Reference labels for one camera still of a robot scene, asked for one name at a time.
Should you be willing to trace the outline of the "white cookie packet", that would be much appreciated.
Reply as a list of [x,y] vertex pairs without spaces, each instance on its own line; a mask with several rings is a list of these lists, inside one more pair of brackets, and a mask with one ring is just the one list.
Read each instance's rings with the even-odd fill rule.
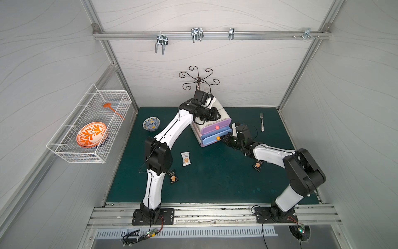
[[186,167],[186,166],[190,165],[191,164],[190,152],[187,151],[187,152],[182,152],[180,154],[181,154],[182,160],[183,160],[182,166]]

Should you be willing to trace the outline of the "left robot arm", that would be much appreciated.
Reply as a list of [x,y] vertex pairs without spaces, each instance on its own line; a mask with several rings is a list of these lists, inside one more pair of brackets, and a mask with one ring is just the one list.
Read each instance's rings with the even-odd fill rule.
[[209,103],[200,105],[190,99],[184,102],[172,121],[154,138],[145,141],[145,164],[147,166],[147,187],[140,211],[152,221],[158,219],[161,208],[161,193],[166,172],[173,164],[172,147],[184,129],[195,121],[203,118],[214,121],[221,118],[220,102],[214,98]]

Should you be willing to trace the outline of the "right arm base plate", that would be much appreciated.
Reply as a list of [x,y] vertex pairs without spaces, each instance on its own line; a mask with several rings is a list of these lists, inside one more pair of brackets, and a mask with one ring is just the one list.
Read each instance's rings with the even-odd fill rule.
[[266,207],[254,205],[251,208],[251,212],[255,215],[256,222],[259,224],[298,222],[294,209],[283,212],[276,206]]

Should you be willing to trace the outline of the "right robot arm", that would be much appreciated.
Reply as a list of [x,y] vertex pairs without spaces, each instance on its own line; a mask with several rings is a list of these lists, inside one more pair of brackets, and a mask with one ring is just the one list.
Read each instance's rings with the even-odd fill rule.
[[271,204],[271,216],[287,216],[304,197],[326,182],[326,176],[306,149],[283,150],[255,142],[251,138],[234,137],[232,133],[221,138],[227,146],[240,150],[245,156],[274,164],[285,169],[288,187]]

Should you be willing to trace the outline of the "white drawer cabinet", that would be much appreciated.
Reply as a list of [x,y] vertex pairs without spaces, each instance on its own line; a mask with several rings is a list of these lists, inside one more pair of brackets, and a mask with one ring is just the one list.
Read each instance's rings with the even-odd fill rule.
[[[223,106],[219,103],[219,101],[218,101],[217,99],[216,99],[216,101],[214,102],[214,104],[213,104],[212,107],[216,107],[216,108],[218,109],[219,113],[221,114],[221,118],[218,119],[218,120],[223,120],[223,119],[231,118],[231,117],[228,115],[228,113],[226,112],[226,110],[223,108]],[[197,118],[195,121],[198,122],[199,124],[197,124],[197,123],[195,123],[195,122],[191,123],[191,125],[190,125],[191,130],[192,130],[196,135],[202,136],[202,134],[201,134],[201,132],[200,132],[201,126],[203,126],[204,124],[206,124],[206,123],[209,122],[209,121],[202,121],[202,120],[200,120],[199,118]]]

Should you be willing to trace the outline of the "black cookie packet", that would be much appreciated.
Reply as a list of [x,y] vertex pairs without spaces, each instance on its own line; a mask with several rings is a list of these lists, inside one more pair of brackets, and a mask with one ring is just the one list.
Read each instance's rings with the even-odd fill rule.
[[174,184],[179,181],[178,176],[176,175],[175,169],[170,170],[168,173],[171,184]]
[[262,169],[262,164],[264,163],[264,161],[262,160],[257,160],[254,164],[253,164],[253,168],[255,170],[257,170],[258,172],[261,172]]

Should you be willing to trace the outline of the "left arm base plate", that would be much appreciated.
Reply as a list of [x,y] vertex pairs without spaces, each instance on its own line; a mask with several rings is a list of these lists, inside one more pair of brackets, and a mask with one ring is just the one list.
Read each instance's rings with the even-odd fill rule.
[[155,209],[150,210],[145,206],[142,209],[136,209],[133,213],[131,225],[149,226],[149,225],[173,225],[175,209]]

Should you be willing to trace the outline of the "purple drawer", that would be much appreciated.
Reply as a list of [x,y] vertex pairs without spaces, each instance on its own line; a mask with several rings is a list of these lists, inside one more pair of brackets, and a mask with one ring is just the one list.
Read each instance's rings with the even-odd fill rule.
[[202,135],[205,135],[214,132],[216,130],[220,130],[221,128],[229,126],[231,121],[232,121],[231,118],[218,120],[218,121],[209,121],[203,126],[201,126],[200,132]]
[[202,146],[202,147],[206,147],[206,146],[211,145],[211,144],[213,144],[213,143],[217,143],[217,142],[220,141],[220,140],[221,140],[221,137],[220,137],[220,136],[216,136],[216,137],[207,137],[207,138],[205,138],[204,140],[202,140],[201,146]]

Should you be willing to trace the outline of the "blue drawer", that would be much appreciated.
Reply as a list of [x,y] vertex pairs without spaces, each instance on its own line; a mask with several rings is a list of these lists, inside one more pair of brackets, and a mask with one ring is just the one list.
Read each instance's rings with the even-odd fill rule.
[[232,131],[232,129],[229,126],[226,126],[226,127],[220,128],[218,130],[215,130],[213,132],[210,132],[208,134],[204,134],[201,136],[202,144],[208,145],[208,144],[217,142],[218,141],[217,137],[222,137],[224,135],[227,135],[231,131]]

